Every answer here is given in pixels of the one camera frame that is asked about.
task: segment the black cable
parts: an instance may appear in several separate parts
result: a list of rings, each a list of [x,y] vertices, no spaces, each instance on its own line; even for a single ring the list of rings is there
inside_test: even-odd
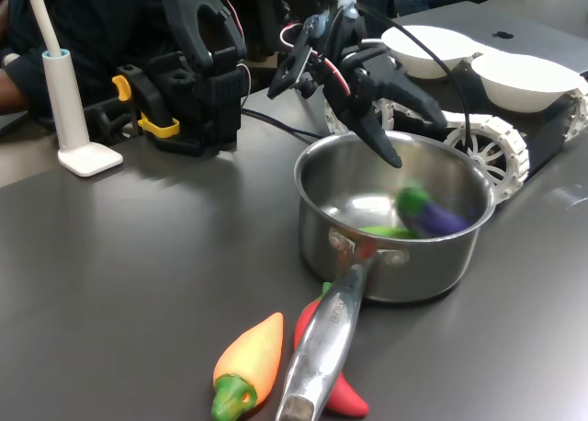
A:
[[[449,77],[449,81],[455,87],[456,92],[458,93],[459,102],[461,103],[461,109],[463,110],[463,114],[464,114],[464,117],[466,119],[466,150],[468,150],[469,148],[471,148],[471,146],[472,146],[472,143],[471,143],[471,126],[469,124],[469,108],[468,108],[468,102],[466,101],[466,97],[463,94],[463,90],[461,89],[461,86],[459,85],[458,81],[456,80],[456,78],[454,77],[454,75],[451,73],[451,71],[449,70],[449,68],[445,65],[445,63],[443,63],[443,61],[441,61],[437,55],[435,55],[424,44],[422,44],[422,42],[419,41],[411,32],[409,32],[403,26],[401,26],[400,24],[398,24],[392,18],[386,17],[385,15],[380,14],[380,12],[378,12],[377,10],[372,9],[371,7],[366,6],[364,4],[361,4],[361,3],[357,3],[356,4],[356,8],[360,12],[363,12],[365,14],[371,15],[375,19],[378,19],[380,22],[388,25],[389,28],[396,28],[397,30],[399,30],[400,32],[402,32],[410,40],[412,40],[417,46],[419,46],[421,49],[423,49],[431,58],[433,58],[433,60],[435,60],[435,62],[437,64],[439,64],[439,67],[441,67],[443,69],[443,71],[447,74],[447,76]]]
[[[250,118],[262,120],[263,122],[273,125],[274,127],[278,127],[279,129],[287,131],[288,133],[301,134],[303,136],[309,136],[315,139],[323,138],[323,136],[321,136],[320,134],[311,133],[310,131],[298,130],[293,127],[289,127],[280,120],[272,118],[271,116],[264,115],[263,113],[260,113],[258,111],[250,110],[249,108],[244,108],[243,110],[241,110],[241,113]]]
[[[339,11],[336,13],[336,15],[333,18],[333,24],[329,28],[329,33],[327,33],[327,38],[324,40],[324,45],[322,46],[321,58],[326,54],[326,52],[328,52],[329,47],[330,47],[329,44],[331,43],[331,39],[333,38],[333,34],[336,32],[335,27],[339,26],[342,18],[343,18],[343,8],[340,7]]]

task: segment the toy pepper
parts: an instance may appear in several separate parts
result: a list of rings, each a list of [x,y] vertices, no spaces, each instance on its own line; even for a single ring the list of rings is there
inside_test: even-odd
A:
[[[212,374],[214,421],[235,421],[267,398],[276,382],[283,337],[284,316],[274,313],[224,351]]]
[[[321,297],[302,310],[294,332],[294,349],[298,347],[298,344],[304,335],[304,331],[306,330],[306,326],[309,324],[312,315],[319,306],[321,298],[329,288],[331,288],[331,283],[323,283]],[[369,406],[349,385],[343,376],[343,373],[339,375],[339,378],[333,387],[333,391],[327,402],[327,408],[337,414],[353,417],[363,417],[369,413]]]

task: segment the green pepper stem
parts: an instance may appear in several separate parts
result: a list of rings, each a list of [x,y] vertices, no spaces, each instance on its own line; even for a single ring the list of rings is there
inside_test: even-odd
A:
[[[216,396],[212,402],[214,421],[236,421],[257,404],[254,386],[237,375],[221,375],[214,382]]]
[[[324,297],[324,294],[326,294],[327,291],[331,288],[331,285],[333,285],[333,283],[329,283],[328,281],[325,281],[322,284],[322,293],[317,300],[322,300],[322,297]]]

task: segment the toy vegetable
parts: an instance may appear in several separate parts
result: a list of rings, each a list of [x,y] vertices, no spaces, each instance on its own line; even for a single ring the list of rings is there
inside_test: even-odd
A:
[[[306,326],[316,311],[317,306],[321,302],[321,298],[330,287],[331,283],[323,283],[321,297],[302,310],[298,322],[296,323],[296,330],[294,332],[295,349],[298,347],[298,344],[304,335]],[[344,378],[343,373],[339,375],[339,378],[333,387],[333,392],[331,393],[329,401],[327,402],[327,408],[333,410],[337,414],[353,417],[363,417],[369,413],[369,406],[352,389],[347,380]]]
[[[450,235],[469,227],[465,219],[435,203],[420,188],[404,188],[396,205],[404,224],[422,237]]]
[[[214,421],[234,421],[267,398],[276,382],[283,338],[284,316],[274,313],[224,351],[212,374]]]
[[[418,239],[417,233],[406,228],[397,228],[395,226],[366,226],[359,228],[359,231],[375,234],[380,237],[389,237],[391,239]]]

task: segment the red wire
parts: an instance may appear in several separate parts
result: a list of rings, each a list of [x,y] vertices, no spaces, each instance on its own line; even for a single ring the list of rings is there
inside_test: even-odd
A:
[[[280,40],[288,47],[292,48],[294,47],[292,44],[290,44],[289,42],[286,42],[286,40],[284,40],[284,34],[290,30],[291,28],[294,28],[296,26],[301,26],[302,23],[290,23],[288,25],[286,25],[279,33],[279,37]],[[311,53],[313,55],[318,55],[317,51],[312,49]],[[331,71],[333,72],[333,74],[336,76],[337,80],[339,81],[339,83],[341,84],[341,86],[343,87],[345,94],[347,96],[351,95],[351,90],[349,89],[349,84],[346,82],[345,78],[343,78],[343,75],[341,74],[341,72],[339,72],[339,69],[337,69],[337,67],[331,63],[331,61],[328,58],[324,58],[324,63],[326,64],[327,67],[329,67],[329,69],[331,69]]]
[[[232,6],[232,4],[229,0],[227,0],[227,5],[229,5],[229,7],[231,8],[232,15],[235,18],[235,24],[237,25],[237,28],[239,29],[239,33],[241,33],[241,38],[243,38],[243,41],[245,41],[245,35],[243,34],[243,27],[241,26],[241,21],[239,21],[239,16],[237,15],[237,11]]]

